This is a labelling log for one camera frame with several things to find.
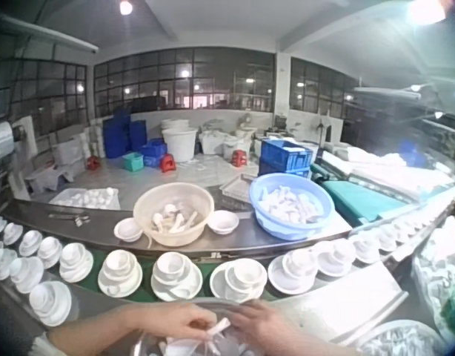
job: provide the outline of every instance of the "blue plastic basin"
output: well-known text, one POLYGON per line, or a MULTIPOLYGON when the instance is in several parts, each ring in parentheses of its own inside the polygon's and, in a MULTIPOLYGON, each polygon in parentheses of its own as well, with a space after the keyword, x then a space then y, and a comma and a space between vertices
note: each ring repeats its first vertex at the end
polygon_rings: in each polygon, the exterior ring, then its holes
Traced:
POLYGON ((307 239, 319 233, 330 222, 334 212, 333 200, 325 189, 309 179, 294 176, 293 174, 274 173, 256 178, 250 185, 249 198, 261 227, 272 236, 288 241, 307 239), (280 185, 290 187, 295 194, 304 193, 307 195, 308 199, 316 206, 316 209, 322 212, 319 221, 305 225, 293 224, 280 220, 262 209, 259 205, 262 189, 266 187, 267 191, 271 193, 280 185))

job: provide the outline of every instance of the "window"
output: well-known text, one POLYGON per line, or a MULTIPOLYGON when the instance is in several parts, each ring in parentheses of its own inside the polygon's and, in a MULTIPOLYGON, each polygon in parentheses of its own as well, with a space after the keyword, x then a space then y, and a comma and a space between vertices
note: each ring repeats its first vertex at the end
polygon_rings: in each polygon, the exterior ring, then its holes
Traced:
POLYGON ((272 53, 221 47, 160 50, 97 65, 94 78, 97 117, 111 115, 121 106, 132 112, 273 110, 272 53), (140 100, 147 104, 140 105, 140 100))
POLYGON ((85 66, 18 60, 10 94, 10 115, 32 115, 37 136, 87 122, 85 66))
POLYGON ((344 119, 357 81, 314 63, 292 58, 290 108, 344 119))

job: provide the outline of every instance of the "ceiling light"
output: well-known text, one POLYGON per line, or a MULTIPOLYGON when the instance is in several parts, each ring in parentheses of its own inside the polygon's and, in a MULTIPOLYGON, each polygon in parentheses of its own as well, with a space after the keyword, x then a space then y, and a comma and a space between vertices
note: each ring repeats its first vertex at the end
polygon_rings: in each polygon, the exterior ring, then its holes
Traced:
POLYGON ((127 0, 121 1, 121 14, 128 15, 132 12, 132 4, 127 0))
POLYGON ((408 6, 408 21, 412 24, 434 24, 445 17, 445 9, 439 0, 415 0, 408 6))

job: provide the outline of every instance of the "teal plastic box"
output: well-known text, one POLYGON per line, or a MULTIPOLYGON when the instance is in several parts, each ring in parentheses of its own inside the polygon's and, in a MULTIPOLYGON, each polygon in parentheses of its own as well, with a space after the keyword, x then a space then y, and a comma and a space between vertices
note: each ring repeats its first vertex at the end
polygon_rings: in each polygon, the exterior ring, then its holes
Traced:
POLYGON ((144 167, 144 155, 136 152, 126 154, 124 157, 124 168, 130 172, 137 172, 144 167))

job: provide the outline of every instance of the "person's arm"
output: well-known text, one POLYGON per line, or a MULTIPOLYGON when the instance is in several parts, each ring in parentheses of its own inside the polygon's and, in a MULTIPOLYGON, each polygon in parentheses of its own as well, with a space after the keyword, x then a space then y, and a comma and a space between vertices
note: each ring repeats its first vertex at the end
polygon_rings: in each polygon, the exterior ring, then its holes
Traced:
POLYGON ((205 329, 216 315, 188 303, 132 304, 86 320, 66 323, 48 334, 48 340, 67 356, 101 353, 134 330, 159 337, 209 339, 205 329), (193 323, 202 329, 193 327, 193 323))
POLYGON ((265 350, 269 356, 357 356, 358 351, 301 332, 278 311, 252 300, 240 306, 231 319, 246 341, 265 350))

